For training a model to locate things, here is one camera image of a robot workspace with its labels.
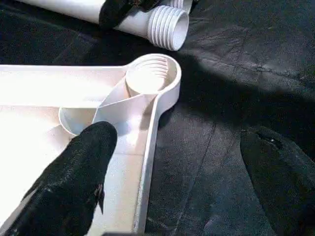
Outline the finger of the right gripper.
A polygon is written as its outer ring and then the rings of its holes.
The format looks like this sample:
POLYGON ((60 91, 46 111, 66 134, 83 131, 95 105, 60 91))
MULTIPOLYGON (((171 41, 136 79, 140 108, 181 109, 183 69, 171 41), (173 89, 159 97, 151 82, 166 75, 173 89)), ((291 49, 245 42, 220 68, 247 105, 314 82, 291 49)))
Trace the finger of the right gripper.
POLYGON ((106 0, 100 9, 98 24, 103 30, 113 29, 134 8, 148 12, 160 2, 160 0, 106 0))

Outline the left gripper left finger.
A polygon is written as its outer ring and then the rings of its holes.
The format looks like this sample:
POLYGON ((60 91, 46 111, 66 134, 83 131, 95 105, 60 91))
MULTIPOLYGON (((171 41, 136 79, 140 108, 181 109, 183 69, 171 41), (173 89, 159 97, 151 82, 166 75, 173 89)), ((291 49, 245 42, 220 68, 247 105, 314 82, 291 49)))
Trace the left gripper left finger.
POLYGON ((1 226, 3 236, 84 236, 97 207, 118 134, 106 121, 71 139, 1 226))

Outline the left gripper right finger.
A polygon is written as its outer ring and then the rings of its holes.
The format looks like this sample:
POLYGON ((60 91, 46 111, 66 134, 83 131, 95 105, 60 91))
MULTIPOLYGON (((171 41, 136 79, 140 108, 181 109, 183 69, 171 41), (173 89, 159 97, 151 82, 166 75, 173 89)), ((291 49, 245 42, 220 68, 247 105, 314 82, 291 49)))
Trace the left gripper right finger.
POLYGON ((241 131, 240 151, 255 194, 279 236, 315 234, 315 163, 264 126, 241 131))

